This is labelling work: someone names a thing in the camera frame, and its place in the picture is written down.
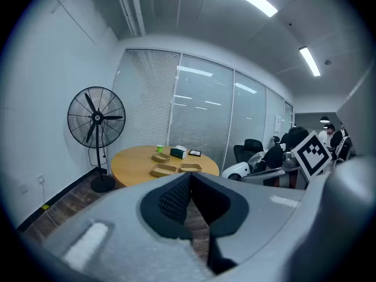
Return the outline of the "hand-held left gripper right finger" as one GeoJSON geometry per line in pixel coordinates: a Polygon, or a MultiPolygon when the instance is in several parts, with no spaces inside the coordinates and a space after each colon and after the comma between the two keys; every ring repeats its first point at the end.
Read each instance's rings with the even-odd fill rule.
{"type": "Polygon", "coordinates": [[[206,173],[190,176],[192,200],[209,227],[210,237],[233,235],[248,216],[249,204],[234,186],[234,180],[206,173]]]}

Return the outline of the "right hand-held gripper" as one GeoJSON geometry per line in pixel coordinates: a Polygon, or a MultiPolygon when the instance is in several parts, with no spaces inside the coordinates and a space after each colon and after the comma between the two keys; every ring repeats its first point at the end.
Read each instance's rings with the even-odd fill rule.
{"type": "MultiPolygon", "coordinates": [[[[306,177],[320,174],[331,160],[331,154],[316,132],[307,130],[289,130],[286,145],[283,150],[278,149],[276,158],[277,168],[294,169],[299,167],[306,177]]],[[[265,180],[277,177],[278,169],[265,170],[241,178],[241,182],[248,184],[264,184],[265,180]]]]}

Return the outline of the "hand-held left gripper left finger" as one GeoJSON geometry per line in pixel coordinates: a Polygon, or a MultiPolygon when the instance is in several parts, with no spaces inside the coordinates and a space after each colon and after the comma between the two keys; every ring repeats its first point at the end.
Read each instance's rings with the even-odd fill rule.
{"type": "Polygon", "coordinates": [[[191,240],[185,228],[187,207],[191,201],[190,173],[176,177],[147,193],[140,202],[140,213],[146,224],[159,236],[191,240]]]}

